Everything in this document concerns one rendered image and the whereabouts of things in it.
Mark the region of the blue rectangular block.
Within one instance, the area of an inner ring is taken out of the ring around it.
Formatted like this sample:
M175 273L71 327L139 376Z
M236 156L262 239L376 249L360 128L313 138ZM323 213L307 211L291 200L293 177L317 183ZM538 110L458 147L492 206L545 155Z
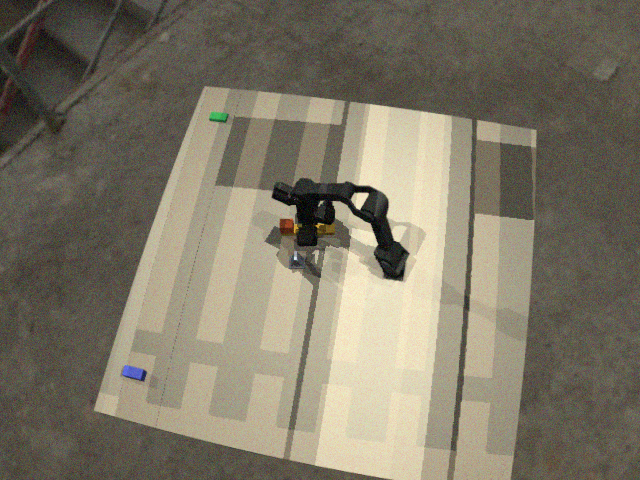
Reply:
M125 365L122 375L127 378L144 381L146 374L147 374L147 371L144 369Z

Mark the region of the small green block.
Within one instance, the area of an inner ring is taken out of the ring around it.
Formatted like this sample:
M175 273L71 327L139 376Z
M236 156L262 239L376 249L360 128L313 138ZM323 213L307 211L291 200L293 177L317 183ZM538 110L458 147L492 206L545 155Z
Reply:
M216 122L222 122L222 123L226 123L228 118L228 113L217 113L217 112L211 112L209 120L210 121L216 121Z

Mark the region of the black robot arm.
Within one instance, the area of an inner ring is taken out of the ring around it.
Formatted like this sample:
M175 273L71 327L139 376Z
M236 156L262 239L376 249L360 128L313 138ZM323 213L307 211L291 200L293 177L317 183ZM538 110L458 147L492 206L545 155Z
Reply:
M369 193L360 210L351 201L354 193ZM276 182L271 197L288 206L296 205L301 215L310 215L316 210L314 225L333 223L335 209L332 201L346 204L355 216L371 223L378 243L374 255L384 272L384 279L403 281L409 253L394 240L387 218L389 199L382 191L370 185L356 185L349 181L314 183L312 179L300 178L293 187ZM320 201L324 202L318 206Z

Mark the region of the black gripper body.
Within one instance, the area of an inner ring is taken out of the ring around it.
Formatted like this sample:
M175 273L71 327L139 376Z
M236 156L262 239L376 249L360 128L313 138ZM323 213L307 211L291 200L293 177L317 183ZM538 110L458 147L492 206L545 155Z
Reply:
M302 224L303 231L297 233L298 246L316 246L317 232L315 232L314 218L316 210L310 215L301 215L297 211L298 224Z

